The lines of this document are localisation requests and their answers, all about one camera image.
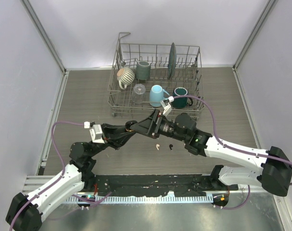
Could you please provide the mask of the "black earbud charging case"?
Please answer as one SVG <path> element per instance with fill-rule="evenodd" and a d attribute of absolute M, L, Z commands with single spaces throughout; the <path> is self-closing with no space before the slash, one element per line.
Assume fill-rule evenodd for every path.
<path fill-rule="evenodd" d="M 126 122 L 125 123 L 125 130 L 127 132 L 133 132 L 134 130 L 131 128 L 131 126 L 136 124 L 136 123 L 137 123 L 137 121 L 135 121 L 135 120 L 131 120 L 131 121 Z"/>

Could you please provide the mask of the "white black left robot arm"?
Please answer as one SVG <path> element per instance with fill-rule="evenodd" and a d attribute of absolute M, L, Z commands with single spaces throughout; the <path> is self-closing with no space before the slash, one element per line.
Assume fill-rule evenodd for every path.
<path fill-rule="evenodd" d="M 76 142 L 70 148 L 70 162 L 47 183 L 24 195 L 18 193 L 10 204 L 6 222 L 11 231 L 37 231 L 48 216 L 67 198 L 79 191 L 94 188 L 96 163 L 93 156 L 111 147 L 122 147 L 136 132 L 131 129 L 136 121 L 123 126 L 84 122 L 79 126 L 89 130 L 90 142 Z"/>

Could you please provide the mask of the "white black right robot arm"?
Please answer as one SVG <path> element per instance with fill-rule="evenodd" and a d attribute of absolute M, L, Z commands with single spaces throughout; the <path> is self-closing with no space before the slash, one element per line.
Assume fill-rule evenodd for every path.
<path fill-rule="evenodd" d="M 132 123 L 129 128 L 153 139 L 163 135 L 182 141 L 185 149 L 193 155 L 224 159 L 237 164 L 236 168 L 215 166 L 209 178 L 210 186 L 215 190 L 226 185 L 244 184 L 262 187 L 281 197 L 288 194 L 292 164 L 278 147 L 254 149 L 226 142 L 197 129 L 196 121 L 186 113 L 170 121 L 158 109 L 146 119 Z"/>

